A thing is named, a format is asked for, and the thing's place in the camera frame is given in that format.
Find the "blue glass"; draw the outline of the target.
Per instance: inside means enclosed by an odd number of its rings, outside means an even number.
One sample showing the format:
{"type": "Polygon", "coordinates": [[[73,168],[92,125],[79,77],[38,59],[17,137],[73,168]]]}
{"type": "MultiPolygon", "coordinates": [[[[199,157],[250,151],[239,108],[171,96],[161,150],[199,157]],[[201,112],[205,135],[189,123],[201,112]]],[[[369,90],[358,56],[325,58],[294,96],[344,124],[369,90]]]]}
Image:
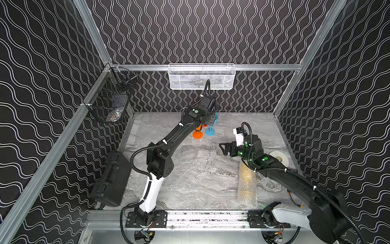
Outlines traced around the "blue glass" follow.
{"type": "Polygon", "coordinates": [[[214,127],[216,126],[217,122],[218,122],[218,115],[216,114],[213,125],[208,126],[207,129],[205,130],[207,136],[214,136],[216,134],[214,127]]]}

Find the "orange glass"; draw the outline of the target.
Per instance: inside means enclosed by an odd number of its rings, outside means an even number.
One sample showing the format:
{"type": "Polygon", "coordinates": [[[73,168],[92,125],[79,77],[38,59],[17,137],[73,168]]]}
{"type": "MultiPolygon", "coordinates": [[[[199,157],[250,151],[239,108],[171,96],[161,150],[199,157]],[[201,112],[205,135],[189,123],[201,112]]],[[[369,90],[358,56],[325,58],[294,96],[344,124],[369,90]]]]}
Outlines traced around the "orange glass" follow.
{"type": "Polygon", "coordinates": [[[201,139],[203,137],[203,132],[202,132],[203,125],[199,125],[194,132],[192,133],[192,136],[194,139],[201,139]]]}

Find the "bubble wrap of orange glass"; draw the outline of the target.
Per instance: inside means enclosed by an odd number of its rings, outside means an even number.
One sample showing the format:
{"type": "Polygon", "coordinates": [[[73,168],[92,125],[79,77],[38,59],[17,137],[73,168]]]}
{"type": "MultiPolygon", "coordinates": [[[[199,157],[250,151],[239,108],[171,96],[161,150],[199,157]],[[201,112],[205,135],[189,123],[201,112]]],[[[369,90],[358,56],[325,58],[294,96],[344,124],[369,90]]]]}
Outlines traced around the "bubble wrap of orange glass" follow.
{"type": "Polygon", "coordinates": [[[173,155],[175,167],[165,178],[157,200],[168,203],[176,197],[206,199],[236,186],[237,162],[221,154],[216,146],[184,145],[173,155]]]}

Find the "yellow glass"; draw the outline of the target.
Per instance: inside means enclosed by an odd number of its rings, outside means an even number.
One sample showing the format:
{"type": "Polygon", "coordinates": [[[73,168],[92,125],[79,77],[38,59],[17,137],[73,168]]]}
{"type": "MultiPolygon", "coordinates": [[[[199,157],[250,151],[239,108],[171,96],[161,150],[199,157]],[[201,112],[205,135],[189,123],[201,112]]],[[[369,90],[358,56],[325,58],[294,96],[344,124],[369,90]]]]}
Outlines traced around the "yellow glass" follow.
{"type": "Polygon", "coordinates": [[[237,200],[246,208],[255,208],[258,203],[257,177],[243,162],[239,165],[237,200]]]}

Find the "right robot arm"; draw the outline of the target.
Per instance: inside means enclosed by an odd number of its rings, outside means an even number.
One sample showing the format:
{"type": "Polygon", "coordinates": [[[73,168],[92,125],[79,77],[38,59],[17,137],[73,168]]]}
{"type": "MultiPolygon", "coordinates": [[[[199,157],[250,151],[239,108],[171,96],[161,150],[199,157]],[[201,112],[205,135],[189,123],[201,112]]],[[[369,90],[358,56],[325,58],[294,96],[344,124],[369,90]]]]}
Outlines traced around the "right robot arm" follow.
{"type": "Polygon", "coordinates": [[[316,186],[298,172],[285,166],[277,157],[264,152],[262,141],[253,134],[251,126],[243,122],[233,130],[235,141],[221,143],[219,147],[225,156],[239,157],[251,171],[276,181],[300,198],[309,208],[304,211],[274,201],[262,211],[263,224],[269,227],[280,224],[295,225],[311,230],[322,242],[345,244],[342,235],[353,229],[362,243],[366,239],[349,214],[343,194],[316,186]]]}

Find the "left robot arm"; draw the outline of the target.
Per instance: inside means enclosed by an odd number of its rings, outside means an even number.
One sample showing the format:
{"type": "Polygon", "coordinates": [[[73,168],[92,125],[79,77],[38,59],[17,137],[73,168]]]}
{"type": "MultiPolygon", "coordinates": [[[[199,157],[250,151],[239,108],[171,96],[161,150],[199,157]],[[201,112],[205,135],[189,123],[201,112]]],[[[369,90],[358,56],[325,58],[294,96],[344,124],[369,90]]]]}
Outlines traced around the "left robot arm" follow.
{"type": "Polygon", "coordinates": [[[143,196],[138,203],[128,204],[121,209],[120,227],[123,227],[125,211],[133,209],[140,226],[149,226],[153,221],[157,196],[165,178],[174,169],[172,156],[178,146],[190,134],[204,125],[211,126],[216,120],[216,99],[211,96],[211,81],[207,80],[201,98],[181,112],[180,122],[158,143],[150,143],[147,147],[135,151],[130,158],[132,170],[148,177],[143,196]],[[147,170],[141,170],[134,165],[135,157],[146,151],[147,170]]]}

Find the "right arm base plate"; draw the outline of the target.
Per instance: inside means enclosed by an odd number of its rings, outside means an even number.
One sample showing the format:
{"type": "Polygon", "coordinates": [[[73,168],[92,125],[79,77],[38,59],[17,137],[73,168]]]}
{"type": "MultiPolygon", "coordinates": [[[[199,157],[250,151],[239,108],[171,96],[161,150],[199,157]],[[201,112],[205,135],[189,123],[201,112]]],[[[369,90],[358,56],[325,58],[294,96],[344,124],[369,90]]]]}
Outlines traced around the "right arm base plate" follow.
{"type": "Polygon", "coordinates": [[[249,210],[247,212],[247,222],[250,228],[291,228],[291,224],[276,221],[270,211],[249,210]]]}

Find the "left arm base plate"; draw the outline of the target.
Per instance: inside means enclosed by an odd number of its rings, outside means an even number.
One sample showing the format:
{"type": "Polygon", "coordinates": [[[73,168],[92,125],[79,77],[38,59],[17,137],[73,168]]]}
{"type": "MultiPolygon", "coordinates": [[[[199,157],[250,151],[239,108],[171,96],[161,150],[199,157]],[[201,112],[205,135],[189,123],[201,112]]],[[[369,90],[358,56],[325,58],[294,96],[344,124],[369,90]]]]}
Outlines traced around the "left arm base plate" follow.
{"type": "Polygon", "coordinates": [[[126,228],[166,228],[168,213],[163,210],[153,210],[150,213],[140,211],[131,211],[128,214],[125,227],[126,228]]]}

